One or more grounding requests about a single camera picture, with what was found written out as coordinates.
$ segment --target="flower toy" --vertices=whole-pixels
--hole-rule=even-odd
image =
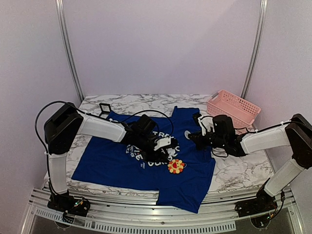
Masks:
[[[170,173],[179,174],[183,171],[185,163],[182,160],[174,159],[168,163],[168,170]]]

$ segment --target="black cable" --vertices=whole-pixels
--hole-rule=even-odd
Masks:
[[[136,116],[136,115],[138,115],[138,114],[140,114],[140,113],[143,113],[143,112],[156,112],[156,113],[160,113],[160,114],[162,114],[163,116],[165,116],[165,117],[170,121],[170,123],[171,123],[171,133],[170,133],[170,135],[172,136],[172,134],[173,134],[173,132],[174,132],[174,124],[172,123],[171,119],[170,119],[165,113],[163,113],[163,112],[161,112],[161,111],[157,111],[157,110],[143,110],[143,111],[139,111],[139,112],[136,112],[136,113],[134,113],[133,115],[127,117],[126,119],[124,119],[124,120],[121,121],[120,123],[123,123],[123,122],[129,120],[130,118],[132,118],[132,117],[134,117],[134,116]]]
[[[207,117],[213,118],[213,116],[204,116],[204,117],[201,118],[200,120],[203,120],[204,118],[207,118]]]
[[[270,127],[267,127],[267,128],[264,128],[264,129],[261,129],[261,130],[258,130],[257,132],[254,131],[249,131],[247,127],[244,127],[244,128],[235,128],[236,130],[242,130],[242,129],[246,129],[247,133],[251,133],[251,134],[255,134],[255,133],[261,133],[263,131],[266,131],[266,130],[269,130],[271,128],[276,128],[276,127],[279,127],[279,126],[282,126],[282,125],[285,125],[285,124],[289,124],[289,123],[299,123],[299,122],[294,122],[294,121],[288,121],[288,122],[284,122],[283,124],[277,124],[277,125],[273,125],[273,126],[270,126]]]
[[[247,129],[247,127],[244,127],[244,128],[235,128],[235,129],[236,129],[236,130],[246,129],[247,133],[255,134],[255,133],[261,133],[261,132],[266,131],[266,130],[269,130],[269,129],[271,129],[271,128],[276,128],[276,127],[279,127],[279,126],[282,126],[282,125],[285,125],[285,124],[291,124],[291,123],[299,124],[299,125],[301,125],[301,126],[303,126],[303,127],[305,127],[305,128],[307,128],[307,129],[309,129],[309,130],[312,131],[312,129],[309,128],[307,125],[305,125],[305,124],[302,123],[302,122],[298,122],[298,121],[288,121],[288,122],[284,122],[283,124],[281,124],[281,123],[280,123],[280,124],[276,124],[276,125],[273,125],[273,126],[270,126],[270,127],[264,128],[264,129],[261,129],[261,130],[259,130],[259,131],[257,131],[257,132],[256,132],[256,131],[251,132],[251,131],[249,131],[249,130]]]
[[[280,212],[281,212],[281,210],[282,210],[282,208],[283,208],[283,205],[284,205],[284,201],[282,201],[282,205],[281,205],[281,208],[277,211],[277,213],[276,214],[274,214],[274,216],[272,216],[269,220],[272,220],[272,219],[274,219]]]

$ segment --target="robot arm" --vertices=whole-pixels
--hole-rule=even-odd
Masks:
[[[79,113],[74,105],[63,105],[44,125],[45,143],[48,146],[50,179],[57,194],[67,192],[66,157],[76,134],[109,139],[122,144],[132,144],[141,151],[143,160],[168,162],[168,148],[177,146],[170,137],[158,138],[153,134],[156,123],[148,116],[131,124],[116,122]]]
[[[197,114],[194,120],[202,131],[188,134],[198,149],[207,146],[223,148],[233,156],[245,156],[259,150],[279,146],[291,146],[292,158],[269,178],[258,191],[256,198],[236,204],[235,210],[240,216],[253,215],[270,209],[270,204],[277,206],[274,197],[292,182],[304,169],[312,166],[312,126],[300,114],[279,125],[236,135],[232,119],[225,115],[213,117],[212,123]]]

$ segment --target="white marble surface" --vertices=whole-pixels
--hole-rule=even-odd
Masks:
[[[206,101],[209,95],[105,95],[88,96],[80,109],[99,115],[99,103],[109,103],[118,114],[133,114],[141,110],[155,109],[171,116],[174,106],[197,107],[206,113]],[[149,113],[149,116],[161,116]],[[71,177],[90,141],[91,136],[77,135],[67,157],[67,184],[69,189],[88,191],[93,194],[118,194],[157,196],[157,191],[138,191],[111,186],[103,186],[72,180]],[[215,157],[216,165],[209,193],[244,190],[261,186],[273,170],[264,151],[244,157]]]

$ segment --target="pink basket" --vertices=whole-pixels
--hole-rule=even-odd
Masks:
[[[252,125],[260,111],[260,107],[225,90],[220,90],[208,100],[207,112],[212,116],[231,117],[235,128]]]

